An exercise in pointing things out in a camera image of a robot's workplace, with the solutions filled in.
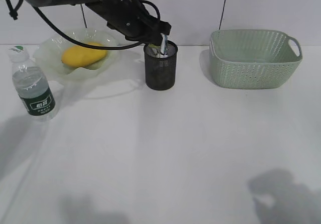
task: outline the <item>white table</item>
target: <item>white table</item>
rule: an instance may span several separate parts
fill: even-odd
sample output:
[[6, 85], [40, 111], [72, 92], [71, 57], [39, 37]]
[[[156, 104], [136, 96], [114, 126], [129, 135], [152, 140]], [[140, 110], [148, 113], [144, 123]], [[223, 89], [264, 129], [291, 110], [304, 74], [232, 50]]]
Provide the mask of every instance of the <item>white table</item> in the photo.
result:
[[2, 223], [320, 223], [321, 47], [303, 47], [294, 76], [272, 90], [220, 88], [208, 48], [181, 47], [174, 88], [153, 91], [142, 48], [123, 51], [97, 79], [51, 83], [61, 107], [45, 124], [17, 97], [7, 48]]

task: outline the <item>bottle cap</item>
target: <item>bottle cap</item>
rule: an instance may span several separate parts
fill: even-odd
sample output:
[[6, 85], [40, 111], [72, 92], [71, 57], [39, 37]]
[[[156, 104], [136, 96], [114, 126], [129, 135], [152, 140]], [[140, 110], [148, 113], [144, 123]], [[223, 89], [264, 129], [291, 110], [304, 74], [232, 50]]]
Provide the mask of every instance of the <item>bottle cap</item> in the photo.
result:
[[22, 46], [15, 46], [7, 50], [10, 60], [13, 63], [27, 61], [30, 56], [26, 48]]

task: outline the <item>yellow mango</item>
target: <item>yellow mango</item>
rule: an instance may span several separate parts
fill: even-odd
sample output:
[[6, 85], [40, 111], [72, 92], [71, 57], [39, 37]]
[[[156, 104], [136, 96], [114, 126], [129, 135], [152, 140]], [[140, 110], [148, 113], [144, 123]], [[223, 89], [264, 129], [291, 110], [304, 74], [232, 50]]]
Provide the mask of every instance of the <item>yellow mango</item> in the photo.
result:
[[[102, 46], [100, 43], [88, 42], [89, 45]], [[81, 46], [68, 48], [62, 55], [61, 61], [70, 67], [87, 67], [107, 55], [105, 50], [95, 50]]]

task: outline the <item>black mesh cup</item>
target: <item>black mesh cup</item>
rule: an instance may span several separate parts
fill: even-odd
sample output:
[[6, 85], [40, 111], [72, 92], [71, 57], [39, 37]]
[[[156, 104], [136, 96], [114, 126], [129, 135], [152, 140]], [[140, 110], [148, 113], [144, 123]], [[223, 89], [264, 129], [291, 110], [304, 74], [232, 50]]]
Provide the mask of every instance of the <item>black mesh cup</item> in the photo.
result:
[[145, 75], [149, 88], [162, 91], [170, 89], [175, 84], [176, 61], [178, 47], [174, 42], [168, 41], [168, 57], [159, 58], [155, 49], [145, 45]]

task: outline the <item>green bottle label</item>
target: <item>green bottle label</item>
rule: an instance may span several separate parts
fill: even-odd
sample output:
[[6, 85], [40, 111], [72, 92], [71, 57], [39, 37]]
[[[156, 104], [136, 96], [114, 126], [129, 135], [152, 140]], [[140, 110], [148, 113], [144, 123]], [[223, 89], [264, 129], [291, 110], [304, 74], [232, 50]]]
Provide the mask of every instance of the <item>green bottle label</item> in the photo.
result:
[[50, 88], [43, 94], [34, 98], [20, 97], [28, 113], [32, 116], [42, 116], [54, 109], [56, 102]]
[[22, 46], [15, 46], [15, 48], [17, 48], [17, 49], [19, 49], [21, 51], [24, 49], [24, 47], [22, 47]]

